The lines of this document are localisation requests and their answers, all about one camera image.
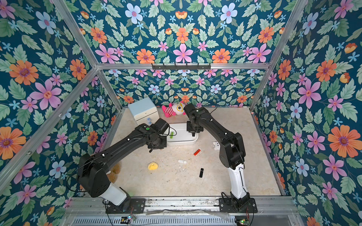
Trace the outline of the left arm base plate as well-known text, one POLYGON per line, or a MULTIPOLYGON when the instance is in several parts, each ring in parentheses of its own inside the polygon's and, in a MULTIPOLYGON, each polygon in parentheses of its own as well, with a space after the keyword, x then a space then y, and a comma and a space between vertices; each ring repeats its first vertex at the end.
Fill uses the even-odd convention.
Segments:
POLYGON ((127 198, 119 206, 112 202, 106 204, 107 214, 141 214, 145 209, 146 199, 144 198, 127 198))

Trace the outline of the black usb drive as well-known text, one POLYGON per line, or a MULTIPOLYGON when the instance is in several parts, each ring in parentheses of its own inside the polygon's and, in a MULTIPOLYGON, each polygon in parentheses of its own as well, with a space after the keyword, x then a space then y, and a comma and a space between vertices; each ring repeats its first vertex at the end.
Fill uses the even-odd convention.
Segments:
POLYGON ((200 178, 202 178, 202 177, 203 177, 203 173, 204 173, 204 169, 203 169, 203 168, 201 168, 201 169, 200 169, 200 173, 199 173, 199 177, 200 177, 200 178))

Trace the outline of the white storage box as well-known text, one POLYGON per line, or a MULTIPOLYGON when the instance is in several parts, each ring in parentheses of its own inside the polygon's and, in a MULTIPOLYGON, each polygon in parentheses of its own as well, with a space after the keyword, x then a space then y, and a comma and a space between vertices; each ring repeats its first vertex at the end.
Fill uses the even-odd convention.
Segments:
POLYGON ((186 130, 187 123, 173 123, 170 124, 170 133, 167 137, 167 146, 183 146, 183 145, 194 145, 199 139, 199 135, 196 134, 193 137, 186 130), (171 132, 174 132, 174 136, 170 139, 171 132))

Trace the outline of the brown teddy bear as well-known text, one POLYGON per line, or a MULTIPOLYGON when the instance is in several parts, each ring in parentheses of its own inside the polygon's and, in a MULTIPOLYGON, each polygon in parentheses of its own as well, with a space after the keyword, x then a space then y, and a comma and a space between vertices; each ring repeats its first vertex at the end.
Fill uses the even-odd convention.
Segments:
POLYGON ((109 179, 109 181, 111 183, 115 183, 117 178, 118 178, 118 174, 121 171, 121 164, 117 163, 113 166, 113 168, 107 173, 107 177, 109 179))

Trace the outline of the black hook rail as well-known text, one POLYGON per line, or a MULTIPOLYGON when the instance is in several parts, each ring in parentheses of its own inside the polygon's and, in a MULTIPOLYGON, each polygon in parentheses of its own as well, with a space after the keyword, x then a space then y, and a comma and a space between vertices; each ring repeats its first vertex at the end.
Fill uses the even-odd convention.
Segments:
POLYGON ((151 64, 152 70, 171 70, 171 71, 177 71, 177 70, 210 70, 211 65, 210 64, 151 64))

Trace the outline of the light blue mini drawer cabinet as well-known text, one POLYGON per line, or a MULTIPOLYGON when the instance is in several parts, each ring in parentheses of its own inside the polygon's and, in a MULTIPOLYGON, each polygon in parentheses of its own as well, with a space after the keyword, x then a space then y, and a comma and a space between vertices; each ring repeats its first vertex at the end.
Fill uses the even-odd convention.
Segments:
POLYGON ((157 107, 149 97, 129 104, 128 108, 138 125, 151 125, 159 119, 157 107))

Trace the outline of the pink striped plush toy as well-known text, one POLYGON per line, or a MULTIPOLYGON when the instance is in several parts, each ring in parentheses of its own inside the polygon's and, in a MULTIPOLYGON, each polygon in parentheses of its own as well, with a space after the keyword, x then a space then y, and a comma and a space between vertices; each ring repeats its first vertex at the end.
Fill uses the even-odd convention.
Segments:
POLYGON ((162 106, 162 111, 166 118, 176 115, 185 115, 185 104, 183 102, 170 103, 169 106, 162 106))

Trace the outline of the yellow plush chick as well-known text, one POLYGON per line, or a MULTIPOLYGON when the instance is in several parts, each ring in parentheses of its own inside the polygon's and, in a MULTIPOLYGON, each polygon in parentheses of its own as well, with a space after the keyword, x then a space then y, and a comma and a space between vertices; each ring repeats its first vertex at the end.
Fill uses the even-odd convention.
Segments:
POLYGON ((158 164, 156 162, 151 162, 148 165, 148 170, 156 170, 156 169, 158 169, 158 164))

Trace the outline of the small white plush toy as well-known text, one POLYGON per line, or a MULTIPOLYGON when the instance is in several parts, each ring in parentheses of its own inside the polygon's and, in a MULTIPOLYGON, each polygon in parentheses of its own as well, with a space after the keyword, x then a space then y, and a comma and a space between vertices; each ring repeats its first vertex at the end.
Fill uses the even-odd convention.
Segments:
POLYGON ((213 142, 212 147, 216 151, 220 151, 220 149, 221 149, 220 144, 217 141, 213 142))

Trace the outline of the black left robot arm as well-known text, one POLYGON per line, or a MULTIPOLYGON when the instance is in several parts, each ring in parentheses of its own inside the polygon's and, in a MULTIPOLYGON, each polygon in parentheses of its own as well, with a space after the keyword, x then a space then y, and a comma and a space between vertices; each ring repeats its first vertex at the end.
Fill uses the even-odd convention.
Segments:
POLYGON ((163 119, 158 119, 152 125, 143 123, 109 148, 94 155, 83 155, 77 170, 78 183, 91 197, 101 197, 117 207, 129 209, 131 197, 111 182, 107 173, 140 147, 147 146, 150 151, 165 148, 167 146, 165 132, 169 128, 169 124, 163 119))

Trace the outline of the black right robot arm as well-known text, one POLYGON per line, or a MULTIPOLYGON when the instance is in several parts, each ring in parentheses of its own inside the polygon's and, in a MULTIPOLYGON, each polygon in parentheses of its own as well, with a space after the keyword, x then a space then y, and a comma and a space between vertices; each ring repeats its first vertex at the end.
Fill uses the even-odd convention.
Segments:
POLYGON ((189 104, 184 111, 189 118, 187 132, 195 136, 207 130, 219 143, 219 159, 228 169, 231 180, 231 203, 240 209, 250 200, 244 177, 246 152, 242 135, 227 130, 204 107, 197 109, 189 104))

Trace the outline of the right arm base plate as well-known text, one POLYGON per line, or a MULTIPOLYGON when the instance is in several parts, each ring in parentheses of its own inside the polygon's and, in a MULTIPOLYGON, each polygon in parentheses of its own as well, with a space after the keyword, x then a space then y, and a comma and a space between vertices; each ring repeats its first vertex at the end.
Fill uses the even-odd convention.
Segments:
POLYGON ((247 199, 244 203, 226 197, 218 199, 220 212, 226 213, 258 213, 254 198, 247 199))

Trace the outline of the red rectangular usb drive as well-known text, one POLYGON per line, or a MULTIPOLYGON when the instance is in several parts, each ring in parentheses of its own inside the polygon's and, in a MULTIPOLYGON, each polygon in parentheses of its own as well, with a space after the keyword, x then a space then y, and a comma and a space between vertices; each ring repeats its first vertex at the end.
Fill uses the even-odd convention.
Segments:
POLYGON ((194 153, 194 156, 198 155, 200 152, 201 152, 201 150, 198 149, 198 150, 194 153))

